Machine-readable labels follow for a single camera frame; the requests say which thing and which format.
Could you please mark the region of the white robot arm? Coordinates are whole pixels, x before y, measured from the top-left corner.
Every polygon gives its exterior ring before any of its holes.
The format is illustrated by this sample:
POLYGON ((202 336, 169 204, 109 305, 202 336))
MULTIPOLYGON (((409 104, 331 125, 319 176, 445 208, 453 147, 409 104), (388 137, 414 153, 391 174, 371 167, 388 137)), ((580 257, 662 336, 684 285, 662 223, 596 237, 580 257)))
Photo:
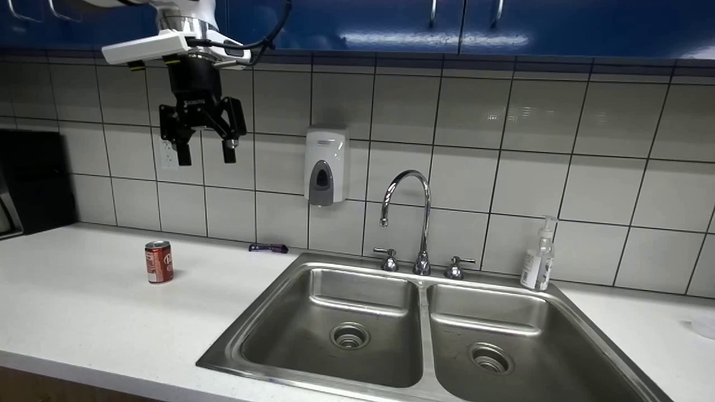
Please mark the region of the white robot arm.
POLYGON ((191 163, 189 138, 197 128, 222 137, 225 163, 237 161, 238 138, 248 133, 238 98, 222 95, 222 68, 246 68, 253 52, 219 32, 217 0, 86 0, 92 8, 143 8, 156 12, 152 36, 103 45, 109 66, 162 61, 175 105, 159 107, 161 138, 172 145, 181 165, 191 163))

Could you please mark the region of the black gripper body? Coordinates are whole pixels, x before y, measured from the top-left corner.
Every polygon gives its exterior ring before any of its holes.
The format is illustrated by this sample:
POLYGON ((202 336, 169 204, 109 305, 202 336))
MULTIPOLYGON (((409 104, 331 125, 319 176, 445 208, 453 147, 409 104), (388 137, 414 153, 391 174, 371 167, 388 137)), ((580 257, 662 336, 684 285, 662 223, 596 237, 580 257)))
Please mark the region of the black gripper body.
POLYGON ((238 98, 222 93, 219 70, 204 58, 176 58, 167 66, 175 105, 159 107, 161 137, 187 143, 197 128, 215 129, 224 142, 248 133, 238 98))

